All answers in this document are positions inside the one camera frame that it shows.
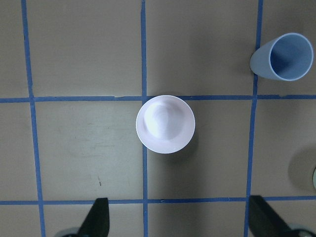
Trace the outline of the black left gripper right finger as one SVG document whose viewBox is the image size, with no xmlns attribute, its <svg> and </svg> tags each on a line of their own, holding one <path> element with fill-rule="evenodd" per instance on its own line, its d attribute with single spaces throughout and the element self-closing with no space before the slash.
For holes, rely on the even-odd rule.
<svg viewBox="0 0 316 237">
<path fill-rule="evenodd" d="M 292 229 L 261 197 L 249 197 L 248 223 L 254 237 L 293 237 Z"/>
</svg>

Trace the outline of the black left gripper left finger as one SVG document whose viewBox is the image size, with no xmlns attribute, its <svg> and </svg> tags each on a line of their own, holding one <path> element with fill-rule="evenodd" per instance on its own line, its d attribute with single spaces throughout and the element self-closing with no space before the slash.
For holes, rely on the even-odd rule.
<svg viewBox="0 0 316 237">
<path fill-rule="evenodd" d="M 79 237 L 107 237 L 109 234 L 109 202 L 107 198 L 97 198 L 82 223 Z"/>
</svg>

